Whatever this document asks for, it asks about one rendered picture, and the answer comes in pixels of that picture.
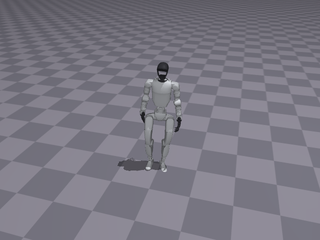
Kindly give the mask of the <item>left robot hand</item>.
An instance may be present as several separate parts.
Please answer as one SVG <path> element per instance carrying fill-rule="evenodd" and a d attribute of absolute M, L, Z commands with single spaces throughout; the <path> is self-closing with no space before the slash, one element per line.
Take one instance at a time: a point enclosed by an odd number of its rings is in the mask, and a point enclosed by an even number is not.
<path fill-rule="evenodd" d="M 178 118 L 177 118 L 178 126 L 175 127 L 175 131 L 174 131 L 174 132 L 178 132 L 178 131 L 179 131 L 179 128 L 180 128 L 180 126 L 181 126 L 181 121 L 182 121 L 181 118 L 178 117 Z"/>

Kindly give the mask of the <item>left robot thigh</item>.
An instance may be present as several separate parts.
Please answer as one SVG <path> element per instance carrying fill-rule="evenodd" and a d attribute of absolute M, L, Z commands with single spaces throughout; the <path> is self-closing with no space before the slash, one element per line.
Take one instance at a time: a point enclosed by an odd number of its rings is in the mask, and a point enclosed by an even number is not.
<path fill-rule="evenodd" d="M 166 114 L 165 136 L 164 136 L 164 139 L 161 140 L 161 144 L 163 147 L 166 147 L 166 145 L 170 145 L 170 142 L 172 140 L 172 136 L 174 133 L 174 124 L 175 124 L 174 117 L 170 114 Z"/>

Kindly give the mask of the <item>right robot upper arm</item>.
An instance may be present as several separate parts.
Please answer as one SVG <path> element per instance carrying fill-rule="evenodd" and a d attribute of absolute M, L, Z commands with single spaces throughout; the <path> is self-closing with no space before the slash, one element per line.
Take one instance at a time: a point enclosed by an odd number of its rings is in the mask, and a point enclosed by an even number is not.
<path fill-rule="evenodd" d="M 147 79 L 145 84 L 144 84 L 144 96 L 143 96 L 143 100 L 144 102 L 148 102 L 150 97 L 149 97 L 149 93 L 150 93 L 150 89 L 153 83 L 153 79 Z"/>

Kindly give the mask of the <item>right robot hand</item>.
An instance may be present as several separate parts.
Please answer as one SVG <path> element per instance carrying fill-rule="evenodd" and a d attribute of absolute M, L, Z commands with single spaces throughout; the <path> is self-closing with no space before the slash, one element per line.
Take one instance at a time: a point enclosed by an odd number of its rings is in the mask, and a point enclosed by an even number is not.
<path fill-rule="evenodd" d="M 145 123 L 145 112 L 142 112 L 140 115 L 141 115 L 141 119 L 142 119 L 143 122 Z"/>

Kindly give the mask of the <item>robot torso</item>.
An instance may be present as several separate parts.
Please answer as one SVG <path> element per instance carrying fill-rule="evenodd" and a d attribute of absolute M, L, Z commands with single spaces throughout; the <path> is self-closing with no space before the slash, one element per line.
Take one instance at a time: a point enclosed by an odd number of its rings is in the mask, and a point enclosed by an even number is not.
<path fill-rule="evenodd" d="M 167 80 L 166 82 L 159 82 L 158 79 L 160 80 L 160 78 L 155 77 L 151 85 L 152 100 L 157 107 L 154 110 L 154 120 L 165 121 L 167 115 L 165 107 L 171 100 L 172 80 L 167 78 L 168 80 L 164 79 Z"/>

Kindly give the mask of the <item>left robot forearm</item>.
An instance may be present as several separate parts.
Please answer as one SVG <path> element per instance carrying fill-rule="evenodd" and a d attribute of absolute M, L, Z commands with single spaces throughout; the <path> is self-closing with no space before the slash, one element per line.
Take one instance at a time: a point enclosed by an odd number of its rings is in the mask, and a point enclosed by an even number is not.
<path fill-rule="evenodd" d="M 182 111 L 181 111 L 181 100 L 180 100 L 180 105 L 179 106 L 175 106 L 175 110 L 176 110 L 176 119 L 178 120 L 178 117 L 180 117 L 182 119 Z"/>

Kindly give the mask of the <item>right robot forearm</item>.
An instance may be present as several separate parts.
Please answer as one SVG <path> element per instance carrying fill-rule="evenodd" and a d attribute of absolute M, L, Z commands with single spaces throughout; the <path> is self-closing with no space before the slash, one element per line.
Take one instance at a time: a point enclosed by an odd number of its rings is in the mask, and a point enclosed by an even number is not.
<path fill-rule="evenodd" d="M 142 97 L 142 100 L 141 100 L 141 107 L 140 107 L 140 111 L 139 111 L 140 114 L 142 114 L 142 112 L 146 113 L 146 107 L 147 107 L 147 104 L 148 104 L 148 102 L 143 101 L 143 97 Z"/>

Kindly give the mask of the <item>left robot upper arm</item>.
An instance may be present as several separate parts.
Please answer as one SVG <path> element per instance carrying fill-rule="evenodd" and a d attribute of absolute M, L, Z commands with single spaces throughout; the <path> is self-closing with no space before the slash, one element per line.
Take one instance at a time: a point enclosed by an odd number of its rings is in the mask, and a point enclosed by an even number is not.
<path fill-rule="evenodd" d="M 180 106 L 181 102 L 180 102 L 180 84 L 178 82 L 172 81 L 171 82 L 171 88 L 174 90 L 174 101 L 173 104 L 174 106 Z"/>

